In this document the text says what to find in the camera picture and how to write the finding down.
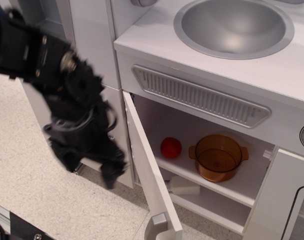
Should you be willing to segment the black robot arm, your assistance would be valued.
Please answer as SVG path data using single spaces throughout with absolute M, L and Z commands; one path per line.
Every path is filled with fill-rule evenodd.
M 117 124 L 109 121 L 115 111 L 101 96 L 101 77 L 71 44 L 0 6 L 0 74 L 22 78 L 43 96 L 51 111 L 44 132 L 65 168 L 75 171 L 84 158 L 98 162 L 112 189 L 126 168 L 124 153 L 108 135 Z

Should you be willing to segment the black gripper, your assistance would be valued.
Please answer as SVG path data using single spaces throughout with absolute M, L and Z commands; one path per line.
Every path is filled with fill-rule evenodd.
M 111 113 L 90 110 L 77 122 L 52 117 L 44 131 L 50 136 L 51 148 L 66 170 L 73 173 L 83 158 L 98 162 L 102 165 L 104 183 L 111 190 L 126 166 L 124 153 L 108 136 L 116 124 L 113 110 Z

